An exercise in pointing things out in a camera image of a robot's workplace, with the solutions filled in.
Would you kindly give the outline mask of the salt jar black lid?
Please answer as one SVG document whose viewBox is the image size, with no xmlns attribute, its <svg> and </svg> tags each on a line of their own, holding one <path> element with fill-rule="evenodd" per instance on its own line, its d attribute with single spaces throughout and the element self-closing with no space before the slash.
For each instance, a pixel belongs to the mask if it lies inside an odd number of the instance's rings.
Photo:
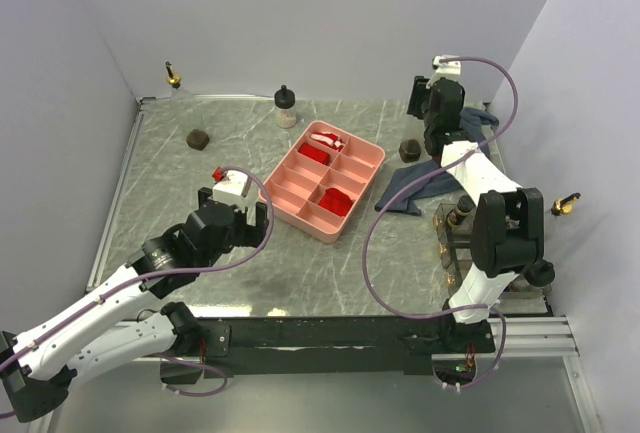
<svg viewBox="0 0 640 433">
<path fill-rule="evenodd" d="M 556 276 L 554 264 L 540 260 L 531 265 L 524 273 L 525 280 L 533 287 L 543 288 L 550 285 Z"/>
<path fill-rule="evenodd" d="M 274 93 L 274 105 L 276 109 L 276 124 L 283 129 L 289 129 L 296 125 L 297 115 L 294 110 L 296 104 L 295 93 L 286 85 L 282 85 Z"/>
</svg>

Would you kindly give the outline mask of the oil bottle gold spout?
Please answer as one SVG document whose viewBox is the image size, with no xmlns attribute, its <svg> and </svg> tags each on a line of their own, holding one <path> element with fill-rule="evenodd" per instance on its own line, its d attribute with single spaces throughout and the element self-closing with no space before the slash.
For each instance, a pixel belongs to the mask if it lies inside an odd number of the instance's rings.
<svg viewBox="0 0 640 433">
<path fill-rule="evenodd" d="M 573 205 L 581 198 L 579 192 L 572 193 L 566 197 L 558 198 L 550 208 L 550 213 L 555 217 L 568 215 L 573 210 Z"/>
</svg>

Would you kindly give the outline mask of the spice shaker black cap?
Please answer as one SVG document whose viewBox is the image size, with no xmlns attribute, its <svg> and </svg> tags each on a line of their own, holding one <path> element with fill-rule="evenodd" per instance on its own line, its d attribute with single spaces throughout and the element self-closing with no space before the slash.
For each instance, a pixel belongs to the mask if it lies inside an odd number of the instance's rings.
<svg viewBox="0 0 640 433">
<path fill-rule="evenodd" d="M 454 208 L 449 212 L 447 224 L 452 229 L 460 227 L 474 208 L 475 203 L 469 195 L 461 196 Z"/>
</svg>

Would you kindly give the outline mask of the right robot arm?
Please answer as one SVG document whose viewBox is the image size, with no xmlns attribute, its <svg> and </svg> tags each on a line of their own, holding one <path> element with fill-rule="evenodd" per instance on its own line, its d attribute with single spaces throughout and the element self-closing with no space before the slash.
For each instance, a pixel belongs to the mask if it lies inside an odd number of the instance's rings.
<svg viewBox="0 0 640 433">
<path fill-rule="evenodd" d="M 460 126 L 465 90 L 443 76 L 414 78 L 408 113 L 424 123 L 426 153 L 445 167 L 475 207 L 472 264 L 445 307 L 454 312 L 438 327 L 450 351 L 478 343 L 490 329 L 489 308 L 524 270 L 543 258 L 543 197 L 503 174 Z"/>
</svg>

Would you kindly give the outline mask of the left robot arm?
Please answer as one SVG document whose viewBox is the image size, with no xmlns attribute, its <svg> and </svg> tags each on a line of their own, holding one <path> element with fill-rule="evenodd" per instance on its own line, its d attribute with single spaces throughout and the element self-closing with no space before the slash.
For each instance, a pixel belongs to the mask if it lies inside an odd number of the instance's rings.
<svg viewBox="0 0 640 433">
<path fill-rule="evenodd" d="M 201 343 L 198 320 L 183 303 L 168 302 L 140 324 L 115 325 L 213 272 L 221 256 L 236 247 L 260 252 L 273 231 L 269 197 L 255 205 L 255 222 L 235 204 L 198 192 L 198 208 L 186 221 L 149 239 L 90 294 L 40 326 L 1 335 L 1 381 L 21 423 L 59 407 L 70 387 L 139 356 L 186 355 Z"/>
</svg>

